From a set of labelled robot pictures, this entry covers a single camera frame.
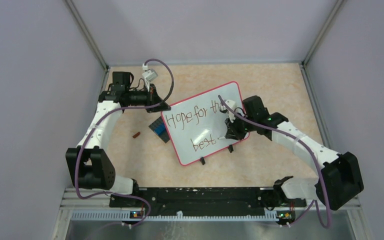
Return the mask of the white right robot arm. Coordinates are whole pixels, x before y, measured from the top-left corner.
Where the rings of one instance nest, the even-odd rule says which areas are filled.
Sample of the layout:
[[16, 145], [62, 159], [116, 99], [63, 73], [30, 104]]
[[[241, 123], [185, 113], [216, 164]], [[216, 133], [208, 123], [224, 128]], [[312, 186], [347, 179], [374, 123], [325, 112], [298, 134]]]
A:
[[318, 143], [279, 112], [269, 113], [262, 99], [251, 96], [238, 107], [221, 100], [220, 111], [227, 114], [225, 139], [243, 140], [256, 132], [290, 150], [306, 163], [316, 178], [286, 176], [274, 184], [273, 200], [287, 206], [293, 199], [320, 201], [329, 210], [339, 210], [364, 189], [358, 158], [351, 152], [339, 153]]

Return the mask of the pink framed whiteboard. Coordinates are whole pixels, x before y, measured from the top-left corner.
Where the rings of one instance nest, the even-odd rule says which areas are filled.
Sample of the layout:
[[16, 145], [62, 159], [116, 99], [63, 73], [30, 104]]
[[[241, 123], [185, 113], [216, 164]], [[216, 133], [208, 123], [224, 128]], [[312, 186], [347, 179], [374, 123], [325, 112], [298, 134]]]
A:
[[223, 100], [236, 102], [242, 108], [239, 84], [231, 81], [188, 97], [171, 105], [171, 110], [161, 112], [162, 120], [171, 139], [174, 151], [182, 166], [200, 161], [238, 143], [233, 139], [218, 139], [227, 132], [227, 113], [220, 112]]

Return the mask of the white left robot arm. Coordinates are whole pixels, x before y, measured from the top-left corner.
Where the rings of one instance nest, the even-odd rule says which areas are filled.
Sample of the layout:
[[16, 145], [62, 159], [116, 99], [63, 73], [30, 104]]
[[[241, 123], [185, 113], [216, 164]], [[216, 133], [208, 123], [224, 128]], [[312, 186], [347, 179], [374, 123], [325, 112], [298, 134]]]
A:
[[157, 93], [151, 82], [158, 77], [154, 69], [142, 73], [143, 89], [133, 88], [131, 72], [115, 71], [113, 82], [99, 97], [95, 115], [86, 134], [76, 147], [65, 153], [73, 186], [77, 189], [104, 190], [121, 194], [129, 207], [140, 202], [135, 180], [116, 174], [106, 150], [118, 119], [126, 109], [145, 109], [149, 113], [168, 111], [171, 107]]

